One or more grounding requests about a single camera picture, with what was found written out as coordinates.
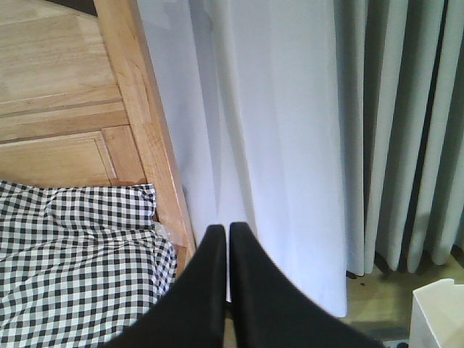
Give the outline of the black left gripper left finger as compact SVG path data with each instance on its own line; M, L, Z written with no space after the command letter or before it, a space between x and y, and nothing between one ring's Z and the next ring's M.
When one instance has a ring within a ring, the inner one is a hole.
M207 227L167 293L105 347L222 347L225 330L225 229Z

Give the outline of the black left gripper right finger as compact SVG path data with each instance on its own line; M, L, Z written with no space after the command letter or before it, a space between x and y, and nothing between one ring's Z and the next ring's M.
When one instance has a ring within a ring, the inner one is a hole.
M230 225L231 301L239 347L382 347L306 297L247 223Z

